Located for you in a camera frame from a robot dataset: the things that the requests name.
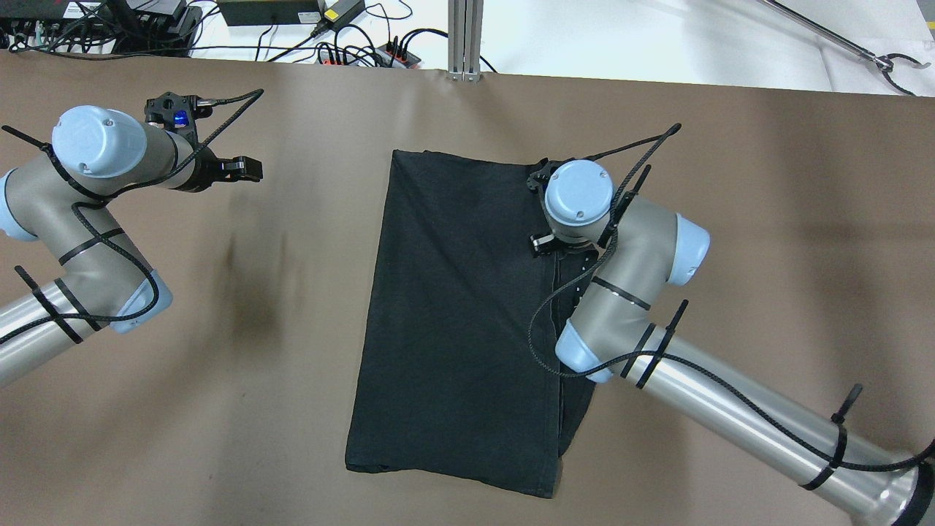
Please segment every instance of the black cable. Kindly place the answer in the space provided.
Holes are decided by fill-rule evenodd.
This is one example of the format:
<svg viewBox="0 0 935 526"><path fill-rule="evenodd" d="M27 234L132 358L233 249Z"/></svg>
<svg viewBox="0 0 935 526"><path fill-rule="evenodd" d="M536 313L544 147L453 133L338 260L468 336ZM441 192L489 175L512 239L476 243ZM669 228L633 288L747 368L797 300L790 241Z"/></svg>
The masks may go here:
<svg viewBox="0 0 935 526"><path fill-rule="evenodd" d="M329 47L329 46L331 46L331 44L329 44L328 42L319 42L318 44L315 44L315 45L314 45L313 47L311 47L311 48L302 48L302 50L314 51L314 54L311 54L311 55L309 55L309 56L307 56L307 57L300 58L300 59L298 59L298 60L293 60L292 64L299 64L299 63L305 62L305 61L307 61L307 60L309 60L309 59L315 59L315 61L318 62L318 63L320 64L321 61L322 61L322 60L321 60L321 58L322 58L322 48L327 48L327 47Z"/></svg>
<svg viewBox="0 0 935 526"><path fill-rule="evenodd" d="M483 58L483 56L481 56L481 62L487 64L487 67L489 67L492 72L499 73L499 71L497 71L493 66L491 66L490 63L487 62L487 59Z"/></svg>
<svg viewBox="0 0 935 526"><path fill-rule="evenodd" d="M98 6L96 6L96 7L85 7L83 4L78 4L78 7L79 7L79 9L81 9L81 12L82 12L83 14L82 14L80 17L76 18L74 21L69 22L69 23L62 29L62 33L60 34L59 38L56 39L56 41L55 41L54 43L46 44L46 45L44 45L44 46L42 46L42 47L45 47L45 48L48 48L48 49L55 49L56 47L58 47L58 46L60 45L59 42L62 41L62 39L64 39L64 38L65 38L68 34L70 34L72 31L74 31L74 30L76 30L76 29L81 29L82 27L84 27L85 24L86 24L86 22L89 22L90 19L91 19L91 17L97 16L97 11L103 9L105 6L106 6L106 5L105 5L104 2L101 2L101 3L100 3ZM11 52L20 52L20 51L27 51L27 50L32 49L32 48L33 48L33 46L25 46L25 49L16 50L16 51L10 49L10 51L11 51Z"/></svg>
<svg viewBox="0 0 935 526"><path fill-rule="evenodd" d="M377 49L377 47L373 45L373 40L370 39L370 35L368 35L366 31L364 31L363 29L361 29L359 25L353 24L353 23L349 23L349 24L345 25L344 27L338 29L338 30L335 32L335 47L338 46L338 35L340 35L340 34L341 34L341 31L344 31L344 29L346 29L346 28L348 28L348 27L351 27L351 28L353 28L353 29L356 29L358 32L360 32L360 34L363 35L364 38L367 39L367 44L370 44L370 48L371 48L372 50L375 51L375 50Z"/></svg>
<svg viewBox="0 0 935 526"><path fill-rule="evenodd" d="M358 62L358 61L361 64L368 66L368 67L380 67L382 65L383 57L379 56L376 51L373 51L373 50L368 51L366 48L361 48L359 46L354 46L354 45L344 46L344 49L346 51L350 51L351 56L354 57L354 59L351 60L349 63L345 64L345 66L351 66L353 63ZM373 60L373 62L372 63L368 62L366 60L368 58Z"/></svg>
<svg viewBox="0 0 935 526"><path fill-rule="evenodd" d="M402 39L399 40L399 46L403 51L404 57L407 54L409 54L409 44L412 42L412 39L422 33L431 33L432 35L438 35L439 37L448 38L448 33L445 33L444 31L440 29L435 29L432 27L420 27L418 29L413 29L412 31L409 31L407 34L403 35ZM483 55L480 55L480 57L481 57L481 61L487 64L487 67L489 67L493 73L498 73L498 71L496 71L496 69L494 69L494 67L491 66L490 62L488 62L487 59L483 58Z"/></svg>
<svg viewBox="0 0 935 526"><path fill-rule="evenodd" d="M679 130L681 130L681 129L682 129L682 124L681 124L681 123L675 123L675 124L673 124L668 130L666 130L666 133L664 133L664 134L662 134L662 135L660 135L660 136L658 136L658 137L656 138L655 143L653 144L653 146L651 146L651 147L649 148L649 150L647 150L646 153L643 154L643 157L641 157L640 160L637 161L637 164L633 165L633 168L631 168L630 171L629 171L629 173L626 174L626 177L624 177L623 182L620 183L620 186L617 187L617 191L613 194L613 201L612 201L613 203L619 204L619 197L620 197L621 194L624 193L624 190L625 190L626 187L630 184L630 181L633 179L633 176L636 175L636 173L637 173L638 171L640 171L640 168L642 168L643 164L645 164L646 161L648 161L649 158L653 155L653 153L655 153L655 151L656 151L660 146L662 146L662 143L665 142L666 139L668 139L668 138L672 137L673 135L679 133Z"/></svg>
<svg viewBox="0 0 935 526"><path fill-rule="evenodd" d="M198 45L198 41L201 40L201 37L204 36L204 34L205 34L205 21L206 21L207 19L213 17L213 16L217 16L217 15L221 14L221 8L220 8L220 7L217 7L217 3L215 3L213 0L194 0L194 2L192 2L192 4L194 4L195 2L211 2L211 3L214 3L214 4L215 4L215 7L213 7L210 11L208 11L208 14L204 15L203 17L201 17L201 20L198 21L197 24L195 24L195 27L198 28L198 33L194 36L194 38L192 38L192 44L189 45L189 47L188 47L187 49L180 50L180 51L186 51L186 54L190 53L189 49L190 49L190 48L193 48L193 47L195 47L195 46L197 46L197 45Z"/></svg>
<svg viewBox="0 0 935 526"><path fill-rule="evenodd" d="M573 378L573 377L580 377L580 376L586 376L588 374L593 374L598 371L607 369L608 367L612 365L620 363L621 361L625 361L631 358L638 358L642 356L657 356L657 354L654 350L633 351L633 352L621 355L617 358L608 360L602 363L601 365L598 365L597 367L593 369L589 369L588 371L585 371L583 373L557 372L554 368L549 367L548 365L544 365L544 362L542 361L542 359L539 357L538 354L536 354L536 361L540 366L544 365L543 368L549 373L560 375L562 377ZM677 363L684 365L685 367L688 367L690 369L697 371L698 373L701 373L703 376L712 380L715 384L722 387L727 392L729 392L732 396L740 400L744 405L749 407L758 416L766 420L767 423L769 423L773 428L775 428L777 431L785 435L787 438L789 438L790 440L792 440L799 446L802 446L803 448L805 448L806 450L808 450L810 453L812 453L813 455L815 455L821 460L828 461L828 462L831 462L833 460L833 457L831 455L828 455L827 453L823 452L817 447L812 446L811 444L803 440L801 437L799 437L798 435L790 431L786 426L784 426L781 422L779 422L778 420L770 416L766 411L763 410L763 408L757 405L756 402L753 402L752 400L747 398L743 393L741 393L736 387L733 387L724 378L721 378L717 374L709 371L708 369L705 369L704 367L696 364L695 362L689 359L682 358L677 355L664 354L664 355L661 355L661 358L675 361ZM913 468L921 464L922 462L924 462L926 459L931 457L933 454L935 454L935 440L933 440L932 443L928 445L928 447L923 449L918 454L911 456L909 459L901 460L899 462L891 462L888 464L861 464L861 463L856 463L856 462L843 461L841 462L840 467L844 469L853 470L853 471L862 471L862 472L870 472L870 473L892 472L892 471L899 471L899 470Z"/></svg>
<svg viewBox="0 0 935 526"><path fill-rule="evenodd" d="M320 22L318 22L318 24L315 25L315 28L311 30L311 33L309 33L309 36L308 36L305 40L302 40L301 42L299 42L298 44L295 44L295 45L294 45L293 47L291 47L291 48L281 48L281 49L285 49L285 51L283 51L282 53L280 53L280 54L278 54L278 55L274 56L273 58L268 59L268 60L266 60L266 61L267 61L267 62L276 62L276 61L279 60L280 58L284 57L285 55L287 55L287 54L289 54L289 53L291 53L291 52L293 52L293 51L299 51L299 49L301 49L302 46L308 44L308 43L311 42L313 39L315 39L315 38L318 37L319 35L323 34L323 33L324 33L325 31L327 31L327 30L328 30L328 25L327 25L327 23L325 22L325 19L322 19Z"/></svg>
<svg viewBox="0 0 935 526"><path fill-rule="evenodd" d="M276 27L276 24L271 23L269 27L263 33L260 34L260 37L256 39L256 55L253 56L254 62L260 60L260 46L263 45L263 37L265 37L266 34L268 34L270 31L272 31L274 27Z"/></svg>
<svg viewBox="0 0 935 526"><path fill-rule="evenodd" d="M411 16L412 16L412 7L411 7L409 4L407 4L406 2L403 2L403 0L398 0L398 2L399 2L400 4L402 4L403 6L406 6L406 9L409 10L409 14L408 14L408 15L401 16L401 17L391 17L391 16L388 16L388 15L386 14L386 8L384 8L384 7L383 7L383 4L380 3L380 2L378 2L378 3L376 3L376 4L372 5L372 6L366 6L366 7L364 7L364 11L366 11L367 14L370 15L370 16L372 16L372 17L376 17L376 18L378 18L378 19L384 19L384 20L387 20L387 21L390 21L390 20L406 20L407 18L411 17ZM380 15L378 15L378 14L376 14L376 13L371 13L371 12L370 12L370 8L371 8L371 7L380 7L380 9L383 11L383 16L380 16Z"/></svg>

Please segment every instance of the blue light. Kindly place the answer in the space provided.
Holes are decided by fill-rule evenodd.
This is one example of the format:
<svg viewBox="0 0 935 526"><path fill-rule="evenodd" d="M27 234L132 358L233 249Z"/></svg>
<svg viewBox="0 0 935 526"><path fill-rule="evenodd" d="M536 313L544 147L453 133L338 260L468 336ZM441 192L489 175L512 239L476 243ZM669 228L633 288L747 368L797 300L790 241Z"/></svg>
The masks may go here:
<svg viewBox="0 0 935 526"><path fill-rule="evenodd" d="M185 110L178 110L175 114L176 127L183 128L188 125L188 112Z"/></svg>

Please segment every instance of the power adapter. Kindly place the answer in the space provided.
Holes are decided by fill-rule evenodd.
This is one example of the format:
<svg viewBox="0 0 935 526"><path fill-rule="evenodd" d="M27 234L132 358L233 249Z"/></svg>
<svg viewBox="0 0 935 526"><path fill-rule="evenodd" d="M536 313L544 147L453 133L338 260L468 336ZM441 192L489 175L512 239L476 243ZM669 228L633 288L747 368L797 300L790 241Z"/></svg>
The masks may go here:
<svg viewBox="0 0 935 526"><path fill-rule="evenodd" d="M338 0L322 13L322 17L329 28L337 33L363 13L364 7L366 7L364 0Z"/></svg>

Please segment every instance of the black fabric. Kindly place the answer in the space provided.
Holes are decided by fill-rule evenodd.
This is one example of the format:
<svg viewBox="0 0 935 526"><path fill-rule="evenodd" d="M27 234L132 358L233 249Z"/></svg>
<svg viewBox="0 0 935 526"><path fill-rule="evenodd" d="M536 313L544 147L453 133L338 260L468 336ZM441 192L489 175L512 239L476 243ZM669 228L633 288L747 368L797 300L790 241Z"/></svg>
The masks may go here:
<svg viewBox="0 0 935 526"><path fill-rule="evenodd" d="M420 469L539 497L594 384L545 372L529 316L595 253L534 258L549 231L532 167L394 152L345 461L352 471ZM554 345L575 287L536 321Z"/></svg>

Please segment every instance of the light blue joint cover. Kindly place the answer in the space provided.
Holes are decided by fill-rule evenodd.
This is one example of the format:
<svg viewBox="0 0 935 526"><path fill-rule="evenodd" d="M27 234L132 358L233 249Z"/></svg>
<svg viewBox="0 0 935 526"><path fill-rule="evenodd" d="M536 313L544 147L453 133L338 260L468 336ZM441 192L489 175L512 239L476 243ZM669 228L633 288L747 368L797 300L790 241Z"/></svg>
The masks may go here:
<svg viewBox="0 0 935 526"><path fill-rule="evenodd" d="M149 309L145 314L139 315L135 318L124 320L124 321L115 321L110 324L110 327L120 334L126 334L133 329L136 329L141 324L147 322L148 320L155 317L160 312L168 308L172 304L172 292L169 291L168 285L165 284L162 278L159 277L159 274L153 270L152 279L155 280L156 286L159 287L159 299L156 301L155 306ZM136 313L142 311L144 307L150 304L152 301L152 285L150 285L149 280L143 280L137 287L137 291L133 293L133 296L123 305L120 311L117 313L117 316L126 316L128 314Z"/></svg>
<svg viewBox="0 0 935 526"><path fill-rule="evenodd" d="M681 286L692 279L695 271L704 261L708 248L711 246L711 234L708 230L682 217L680 213L676 213L675 216L678 219L676 222L678 230L675 236L675 258L672 261L669 283Z"/></svg>
<svg viewBox="0 0 935 526"><path fill-rule="evenodd" d="M545 189L545 210L562 225L590 225L611 207L613 181L594 161L577 159L558 167Z"/></svg>
<svg viewBox="0 0 935 526"><path fill-rule="evenodd" d="M582 340L581 334L578 334L578 331L571 325L571 321L565 324L561 336L558 337L558 343L555 344L555 355L576 373L594 369L603 363L591 352L590 347ZM603 384L610 380L612 376L613 373L611 373L610 369L602 369L596 373L588 374L587 379Z"/></svg>
<svg viewBox="0 0 935 526"><path fill-rule="evenodd" d="M108 179L139 164L146 153L146 131L122 111L77 106L52 129L52 149L66 168Z"/></svg>
<svg viewBox="0 0 935 526"><path fill-rule="evenodd" d="M6 232L7 235L14 240L35 241L39 238L27 232L16 218L13 217L13 212L9 209L9 203L7 203L7 177L9 177L11 173L13 173L13 170L8 171L7 175L0 177L0 230Z"/></svg>

